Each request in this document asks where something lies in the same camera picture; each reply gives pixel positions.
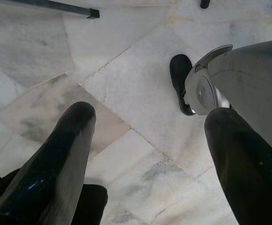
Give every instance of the black leather shoe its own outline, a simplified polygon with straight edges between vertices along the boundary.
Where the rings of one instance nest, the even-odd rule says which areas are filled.
[[[190,105],[187,105],[184,102],[184,95],[186,93],[184,81],[186,80],[186,77],[191,69],[191,61],[185,55],[176,55],[170,61],[170,76],[172,85],[177,93],[179,107],[181,111],[187,116],[192,116],[195,114],[193,113]]]

